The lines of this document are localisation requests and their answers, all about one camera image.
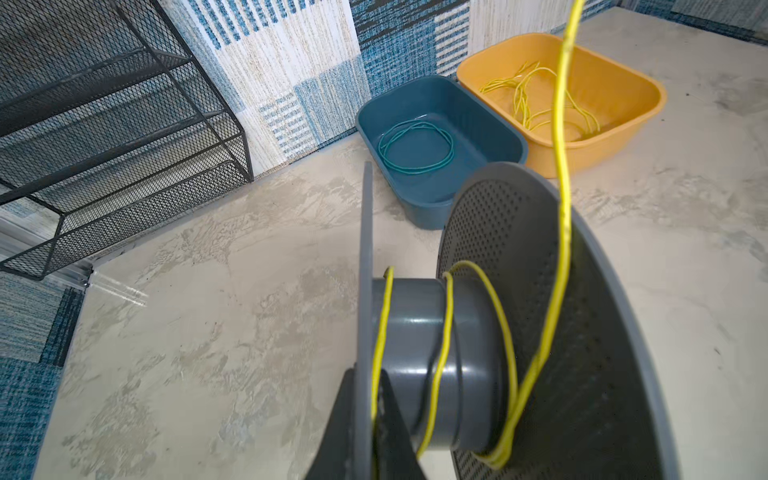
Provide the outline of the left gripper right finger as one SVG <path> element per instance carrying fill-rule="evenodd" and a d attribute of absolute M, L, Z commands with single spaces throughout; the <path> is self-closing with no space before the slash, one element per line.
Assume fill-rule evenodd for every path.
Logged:
<path fill-rule="evenodd" d="M 385 371 L 380 376 L 376 406 L 377 417 L 373 440 L 374 479 L 425 480 L 426 477 L 413 451 L 408 428 Z"/>

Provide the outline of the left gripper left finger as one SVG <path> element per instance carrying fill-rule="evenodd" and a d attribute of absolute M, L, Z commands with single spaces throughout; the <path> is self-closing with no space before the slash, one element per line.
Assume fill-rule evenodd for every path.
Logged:
<path fill-rule="evenodd" d="M 354 369 L 345 371 L 306 480 L 352 478 L 354 377 Z"/>

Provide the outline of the dark grey spool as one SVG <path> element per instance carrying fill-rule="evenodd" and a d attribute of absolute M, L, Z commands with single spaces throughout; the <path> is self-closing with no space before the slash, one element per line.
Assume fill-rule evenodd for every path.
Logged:
<path fill-rule="evenodd" d="M 675 479 L 650 354 L 598 241 L 536 173 L 493 163 L 459 191 L 436 274 L 373 275 L 363 191 L 352 478 L 374 479 L 380 376 L 413 451 L 445 448 L 469 479 Z"/>

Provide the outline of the teal plastic bin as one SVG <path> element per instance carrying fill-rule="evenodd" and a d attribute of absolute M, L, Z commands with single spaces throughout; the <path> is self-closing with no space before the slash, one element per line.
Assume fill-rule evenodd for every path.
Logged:
<path fill-rule="evenodd" d="M 369 100 L 356 126 L 406 218 L 441 230 L 455 195 L 493 162 L 523 165 L 522 133 L 457 82 L 426 76 Z"/>

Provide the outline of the yellow plastic bin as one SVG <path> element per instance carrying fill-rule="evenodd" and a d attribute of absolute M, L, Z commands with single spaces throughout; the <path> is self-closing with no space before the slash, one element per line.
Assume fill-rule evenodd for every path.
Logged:
<path fill-rule="evenodd" d="M 552 34 L 523 34 L 469 56 L 457 70 L 462 86 L 522 132 L 528 143 L 526 165 L 545 178 L 556 175 L 551 133 L 560 46 Z M 666 101 L 658 81 L 575 47 L 564 110 L 569 171 L 617 154 Z"/>

